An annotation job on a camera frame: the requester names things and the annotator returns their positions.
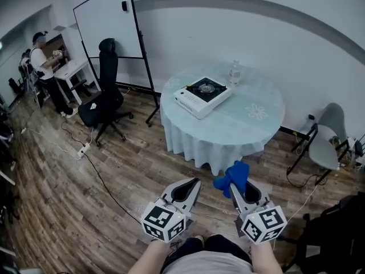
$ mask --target round table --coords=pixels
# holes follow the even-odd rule
[[[170,78],[161,94],[161,121],[167,150],[184,153],[195,166],[209,163],[213,175],[243,156],[263,150],[280,128],[285,107],[273,83],[243,67],[239,86],[204,119],[199,120],[175,102],[173,93],[208,76],[229,86],[230,64],[189,68]]]

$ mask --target portable gas stove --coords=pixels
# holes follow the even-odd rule
[[[198,119],[204,118],[232,94],[232,89],[202,77],[174,93],[175,101]]]

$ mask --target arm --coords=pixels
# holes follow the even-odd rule
[[[251,245],[253,271],[257,274],[282,274],[270,243]]]
[[[60,60],[62,58],[62,55],[57,55],[55,58],[51,59],[51,60],[47,60],[46,63],[42,64],[43,68],[49,68],[51,67],[54,63],[56,63],[58,60]]]
[[[128,274],[160,274],[169,249],[169,243],[153,240]]]

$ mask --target whiteboard stand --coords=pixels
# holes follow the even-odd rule
[[[151,119],[159,110],[160,105],[153,86],[143,35],[138,27],[134,1],[86,0],[74,8],[74,16],[80,32],[82,46],[97,81],[99,79],[91,63],[91,58],[99,57],[99,43],[103,39],[114,38],[115,41],[120,43],[123,48],[116,49],[118,58],[144,60],[150,87],[122,82],[117,82],[117,85],[152,94],[156,108],[145,121],[150,127],[152,125]]]

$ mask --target whiteboard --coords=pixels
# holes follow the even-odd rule
[[[122,1],[127,1],[127,11]],[[90,58],[99,57],[99,43],[106,38],[115,39],[119,57],[143,57],[131,0],[87,0],[74,13]]]

